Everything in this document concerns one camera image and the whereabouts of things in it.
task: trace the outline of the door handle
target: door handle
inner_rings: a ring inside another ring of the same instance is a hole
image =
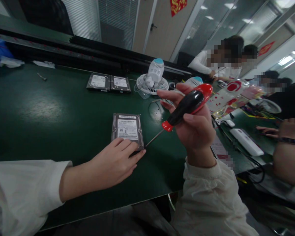
[[[153,31],[153,28],[157,28],[153,23],[151,24],[151,31]]]

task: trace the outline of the fingernail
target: fingernail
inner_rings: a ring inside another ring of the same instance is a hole
[[[193,115],[186,113],[186,114],[184,114],[184,119],[188,120],[188,121],[192,121],[193,120]]]

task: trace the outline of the screwdriver shaft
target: screwdriver shaft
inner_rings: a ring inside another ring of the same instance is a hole
[[[147,146],[149,146],[150,145],[150,143],[152,143],[158,136],[160,136],[160,134],[161,133],[163,133],[163,131],[164,131],[164,129],[163,130],[161,130],[161,132],[159,132],[151,141],[149,141],[149,143],[148,144],[146,144],[145,145],[145,147],[147,147]]]

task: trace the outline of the red sign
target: red sign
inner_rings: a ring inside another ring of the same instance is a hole
[[[187,0],[170,0],[171,16],[176,15],[185,6],[187,6]]]
[[[270,48],[272,47],[272,45],[273,45],[274,43],[275,43],[275,41],[273,41],[272,43],[269,43],[269,44],[263,46],[263,47],[260,49],[260,51],[259,51],[259,55],[258,55],[258,56],[261,56],[261,55],[263,55],[263,54],[266,54],[266,53],[270,50]]]

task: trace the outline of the blue fan cap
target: blue fan cap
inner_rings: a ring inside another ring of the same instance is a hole
[[[201,77],[195,76],[194,79],[195,79],[196,81],[199,81],[199,82],[203,83]]]
[[[163,64],[164,63],[164,61],[161,58],[155,58],[153,61],[155,63],[157,63],[157,64]]]

